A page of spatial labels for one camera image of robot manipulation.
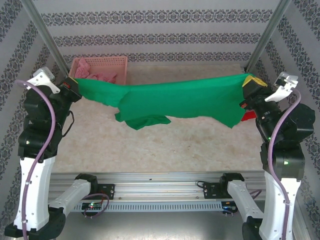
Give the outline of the grey metal panel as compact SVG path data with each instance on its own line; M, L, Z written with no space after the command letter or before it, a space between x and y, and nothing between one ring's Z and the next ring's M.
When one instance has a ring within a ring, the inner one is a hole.
M71 213L56 240L243 240L242 224L218 211Z

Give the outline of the green t-shirt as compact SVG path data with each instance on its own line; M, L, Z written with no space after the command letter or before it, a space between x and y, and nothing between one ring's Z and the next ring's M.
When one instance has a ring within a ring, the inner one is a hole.
M210 117L233 128L243 118L242 85L248 74L178 82L118 85L78 78L86 99L118 109L115 119L130 128L169 124L169 117Z

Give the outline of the aluminium frame post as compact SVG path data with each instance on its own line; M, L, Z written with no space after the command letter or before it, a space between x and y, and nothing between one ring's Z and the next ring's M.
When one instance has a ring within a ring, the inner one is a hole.
M60 68L62 74L64 76L69 75L69 67L63 58L63 55L59 51L59 48L54 41L54 38L50 34L49 29L47 28L41 14L37 10L33 0L20 0L23 8L27 12L28 16L32 20L33 24L35 25L38 33L40 34L42 40L47 45L50 53L52 54L55 62L57 63L58 67Z
M286 10L288 9L292 0L279 0L277 7L275 8L264 32L259 39L257 46L255 47L254 51L252 52L248 63L245 67L248 67L250 72L253 70L253 67L256 65L257 61L259 60L261 54L263 53L267 43L269 42L270 38L272 37L273 33L276 30L277 25L279 24L280 20L282 19L283 15L285 14Z

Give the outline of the pink plastic basket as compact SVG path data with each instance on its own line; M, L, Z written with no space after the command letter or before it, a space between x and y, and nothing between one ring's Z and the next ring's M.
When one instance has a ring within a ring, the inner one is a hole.
M73 59L68 76L75 77L79 62L84 59L90 65L89 74L95 73L116 73L115 83L126 85L127 82L127 56L107 56L107 57L76 57Z

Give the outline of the pink t-shirt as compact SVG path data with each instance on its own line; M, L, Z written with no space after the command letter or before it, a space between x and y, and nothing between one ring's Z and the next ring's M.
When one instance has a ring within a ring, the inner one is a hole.
M89 80L97 80L97 81L102 81L102 82L107 82L111 84L116 83L116 72L109 72L109 73L104 73L104 72L94 72L94 73L89 73L91 69L90 64L86 62L86 60L82 57L79 62L78 62L78 67L75 71L74 77L76 79L89 79Z

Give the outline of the small circuit board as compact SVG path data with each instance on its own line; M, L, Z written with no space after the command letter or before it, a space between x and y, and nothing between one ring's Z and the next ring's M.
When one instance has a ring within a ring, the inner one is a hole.
M81 209L84 210L92 210L99 211L103 208L103 205L100 202L84 202L82 203Z
M223 201L222 208L226 212L236 213L238 211L237 205L234 201Z

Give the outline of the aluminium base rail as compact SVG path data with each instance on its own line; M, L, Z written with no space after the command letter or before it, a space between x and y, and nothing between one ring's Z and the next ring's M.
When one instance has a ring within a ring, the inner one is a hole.
M73 183L78 173L52 173L49 201L58 198ZM176 202L204 201L197 182L218 183L223 172L163 172L163 173L91 173L100 184L114 184L114 202ZM249 193L262 190L255 200L264 200L266 182L262 171L241 172Z

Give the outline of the red folded t-shirt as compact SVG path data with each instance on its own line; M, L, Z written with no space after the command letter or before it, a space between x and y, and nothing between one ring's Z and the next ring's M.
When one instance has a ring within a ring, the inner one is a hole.
M246 111L241 119L242 122L255 119L257 117L256 113L253 110Z

